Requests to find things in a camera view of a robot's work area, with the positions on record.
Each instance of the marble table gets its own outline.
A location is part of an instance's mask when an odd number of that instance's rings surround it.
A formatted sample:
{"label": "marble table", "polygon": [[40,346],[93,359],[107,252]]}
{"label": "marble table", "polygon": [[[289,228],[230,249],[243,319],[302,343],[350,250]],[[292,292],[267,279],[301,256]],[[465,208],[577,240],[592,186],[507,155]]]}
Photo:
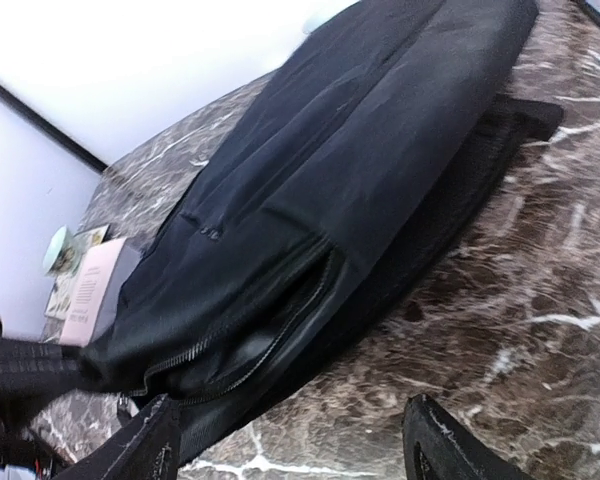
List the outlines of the marble table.
{"label": "marble table", "polygon": [[[362,344],[182,479],[404,479],[404,404],[429,392],[538,480],[600,480],[600,31],[573,2],[539,4],[507,88],[563,105],[560,131],[524,146],[461,244]],[[82,226],[146,246],[265,83],[122,158]],[[114,398],[73,393],[36,426],[75,460],[118,428],[114,413]]]}

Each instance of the marble countertop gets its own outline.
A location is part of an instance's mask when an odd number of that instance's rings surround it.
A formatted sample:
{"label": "marble countertop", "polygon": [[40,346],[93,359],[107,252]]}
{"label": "marble countertop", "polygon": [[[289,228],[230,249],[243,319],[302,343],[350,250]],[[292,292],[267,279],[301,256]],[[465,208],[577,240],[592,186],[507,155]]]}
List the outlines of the marble countertop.
{"label": "marble countertop", "polygon": [[[538,480],[600,480],[600,31],[573,2],[539,4],[507,88],[563,105],[563,127],[524,146],[461,244],[362,344],[182,479],[404,479],[404,404],[429,392]],[[83,227],[146,246],[265,83],[121,159]],[[115,399],[70,394],[36,426],[82,458],[118,428]]]}

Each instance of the brown marble surface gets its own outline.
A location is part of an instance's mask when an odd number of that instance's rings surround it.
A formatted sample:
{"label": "brown marble surface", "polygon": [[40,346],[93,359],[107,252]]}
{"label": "brown marble surface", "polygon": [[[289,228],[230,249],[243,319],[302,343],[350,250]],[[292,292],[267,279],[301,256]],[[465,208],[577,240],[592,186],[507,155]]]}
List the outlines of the brown marble surface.
{"label": "brown marble surface", "polygon": [[[538,480],[600,480],[600,31],[572,2],[539,4],[508,90],[563,105],[560,131],[523,148],[460,246],[359,347],[182,479],[404,479],[403,407],[429,392]],[[264,83],[109,169],[83,226],[145,246]],[[82,458],[118,428],[114,400],[71,394],[36,426]]]}

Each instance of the pink book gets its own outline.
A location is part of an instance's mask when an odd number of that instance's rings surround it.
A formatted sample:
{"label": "pink book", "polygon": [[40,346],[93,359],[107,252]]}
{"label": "pink book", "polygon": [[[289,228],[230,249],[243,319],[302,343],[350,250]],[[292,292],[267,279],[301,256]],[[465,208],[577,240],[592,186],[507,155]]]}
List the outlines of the pink book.
{"label": "pink book", "polygon": [[60,335],[64,345],[84,346],[113,323],[120,288],[140,262],[125,238],[91,247],[80,265]]}

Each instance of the black bag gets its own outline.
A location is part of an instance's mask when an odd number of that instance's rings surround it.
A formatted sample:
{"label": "black bag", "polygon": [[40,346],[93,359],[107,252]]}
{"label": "black bag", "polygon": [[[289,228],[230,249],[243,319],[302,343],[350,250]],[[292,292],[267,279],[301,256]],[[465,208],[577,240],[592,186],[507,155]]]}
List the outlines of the black bag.
{"label": "black bag", "polygon": [[173,209],[101,338],[1,341],[0,430],[72,388],[141,408],[167,394],[186,462],[304,385],[452,245],[521,142],[557,128],[559,107],[496,96],[536,15],[363,0],[319,28]]}

